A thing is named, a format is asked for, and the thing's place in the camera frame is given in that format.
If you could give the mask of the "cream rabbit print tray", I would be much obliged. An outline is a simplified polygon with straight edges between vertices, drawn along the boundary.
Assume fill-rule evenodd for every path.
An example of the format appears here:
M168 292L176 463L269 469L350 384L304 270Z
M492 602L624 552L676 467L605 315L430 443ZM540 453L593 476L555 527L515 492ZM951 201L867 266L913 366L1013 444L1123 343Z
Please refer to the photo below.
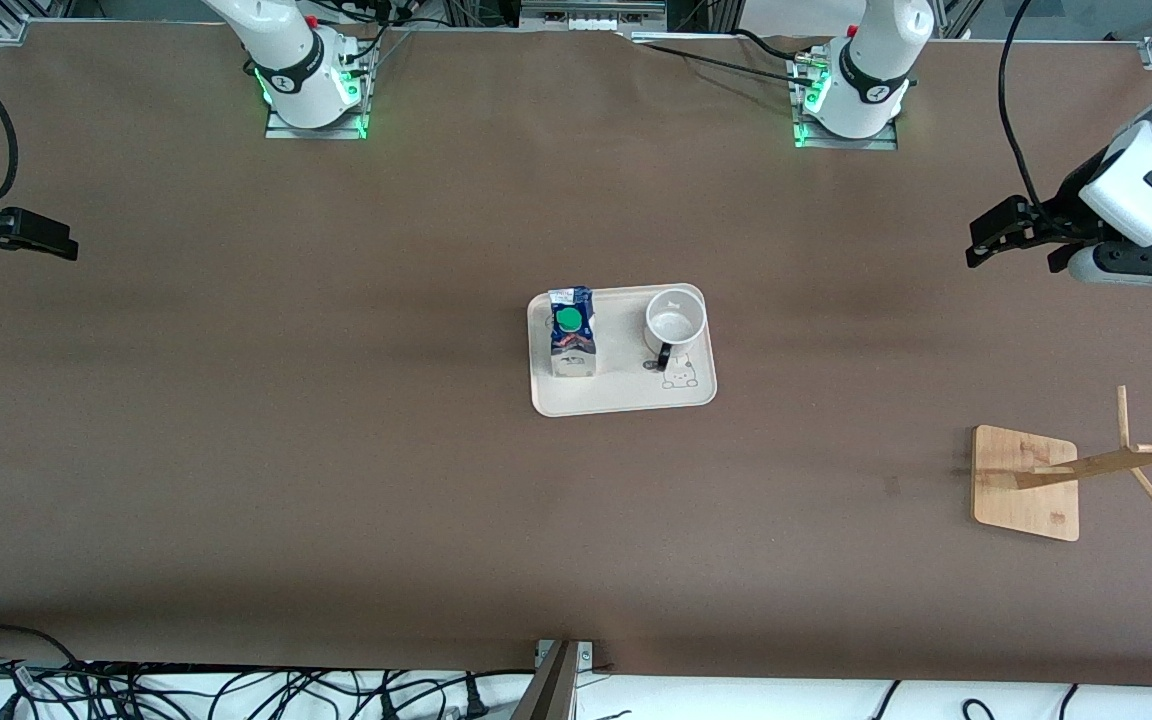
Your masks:
M544 416L626 414L626 411L708 404L717 397L717 363L708 324L687 347L673 348L660 365L660 341L649 327L664 310L662 293L689 296L685 309L705 309L703 291L689 283L631 286L591 291L596 354L590 376L558 373L550 338L558 328L548 293L526 305L531 401Z

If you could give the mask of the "blue white milk carton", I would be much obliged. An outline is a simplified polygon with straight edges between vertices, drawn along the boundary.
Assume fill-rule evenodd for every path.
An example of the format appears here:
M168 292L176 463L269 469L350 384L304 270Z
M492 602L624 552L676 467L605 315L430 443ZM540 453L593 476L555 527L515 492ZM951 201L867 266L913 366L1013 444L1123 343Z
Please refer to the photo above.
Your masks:
M596 374L593 291L573 286L548 291L550 369L559 378Z

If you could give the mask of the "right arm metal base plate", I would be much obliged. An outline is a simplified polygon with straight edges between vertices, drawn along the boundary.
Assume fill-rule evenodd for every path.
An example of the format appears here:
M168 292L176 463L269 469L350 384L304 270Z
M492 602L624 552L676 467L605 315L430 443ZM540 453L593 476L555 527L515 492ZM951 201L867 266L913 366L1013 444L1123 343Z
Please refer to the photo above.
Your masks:
M364 141L369 132L374 68L369 61L325 63L291 94L291 81L256 74L268 105L265 136L310 141Z

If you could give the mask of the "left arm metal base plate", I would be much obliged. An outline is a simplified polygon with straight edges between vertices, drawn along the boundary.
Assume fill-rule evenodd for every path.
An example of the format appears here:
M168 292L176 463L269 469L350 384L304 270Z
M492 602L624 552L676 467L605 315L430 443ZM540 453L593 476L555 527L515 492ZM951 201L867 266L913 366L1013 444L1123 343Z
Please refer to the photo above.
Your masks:
M810 113L818 105L831 85L831 73L827 70L826 56L817 53L823 46L813 47L810 53L795 53L786 61L788 76L796 79L808 79L809 86L791 83L788 96L791 101L791 120L794 120L794 143L799 149L847 149L867 151L895 151L899 147L899 136L895 118L887 120L881 131L865 138L849 138L829 131L820 123L819 118Z

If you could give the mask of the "wooden cup rack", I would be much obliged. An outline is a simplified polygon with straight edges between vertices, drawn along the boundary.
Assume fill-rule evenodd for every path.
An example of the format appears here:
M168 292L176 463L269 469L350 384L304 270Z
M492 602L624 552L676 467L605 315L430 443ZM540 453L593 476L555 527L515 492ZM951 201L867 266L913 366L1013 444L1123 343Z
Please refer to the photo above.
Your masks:
M1116 388L1117 447L1087 456L1066 439L978 425L972 430L972 520L1051 541L1078 541L1079 483L1130 473L1152 502L1152 442L1135 442L1128 389Z

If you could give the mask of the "white mug black handle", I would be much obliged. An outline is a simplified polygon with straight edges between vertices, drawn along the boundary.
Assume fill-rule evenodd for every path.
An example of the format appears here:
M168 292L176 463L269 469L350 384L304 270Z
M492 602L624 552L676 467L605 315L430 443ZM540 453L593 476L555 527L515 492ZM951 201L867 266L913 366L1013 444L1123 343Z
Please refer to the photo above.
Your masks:
M643 340L650 354L646 367L664 372L707 327L707 305L699 291L676 287L655 293L643 314Z

